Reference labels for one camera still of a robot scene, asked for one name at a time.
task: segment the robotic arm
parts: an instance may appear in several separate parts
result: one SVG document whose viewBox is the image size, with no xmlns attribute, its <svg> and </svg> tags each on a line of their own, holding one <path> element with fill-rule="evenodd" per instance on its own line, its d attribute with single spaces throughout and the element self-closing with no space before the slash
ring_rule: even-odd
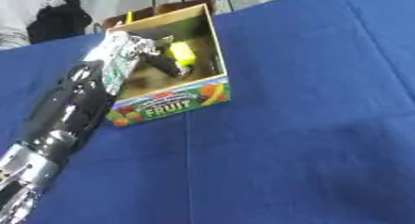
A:
<svg viewBox="0 0 415 224">
<path fill-rule="evenodd" d="M 188 73 L 160 56 L 158 44 L 125 31 L 112 32 L 47 92 L 26 119 L 23 136 L 0 158 L 1 224 L 24 221 L 111 108 L 140 60 L 171 77 Z"/>
</svg>

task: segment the blue fabric surface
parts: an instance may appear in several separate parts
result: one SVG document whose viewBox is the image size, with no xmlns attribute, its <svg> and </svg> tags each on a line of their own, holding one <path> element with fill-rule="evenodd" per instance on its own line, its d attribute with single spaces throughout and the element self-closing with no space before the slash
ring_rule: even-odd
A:
<svg viewBox="0 0 415 224">
<path fill-rule="evenodd" d="M 412 0 L 281 0 L 215 17 L 233 100 L 76 154 L 29 223 L 415 222 Z M 102 36 L 0 53 L 0 135 Z"/>
</svg>

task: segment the cardboard box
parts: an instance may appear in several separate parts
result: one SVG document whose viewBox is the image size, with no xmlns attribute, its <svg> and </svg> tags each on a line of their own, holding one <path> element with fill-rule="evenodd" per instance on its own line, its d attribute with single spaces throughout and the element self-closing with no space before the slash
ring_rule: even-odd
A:
<svg viewBox="0 0 415 224">
<path fill-rule="evenodd" d="M 196 56 L 192 73 L 184 79 L 171 78 L 144 61 L 140 62 L 107 115 L 116 126 L 128 126 L 230 100 L 228 74 L 206 5 L 138 20 L 109 31 L 129 31 L 149 39 L 173 35 L 175 42 L 189 44 Z"/>
</svg>

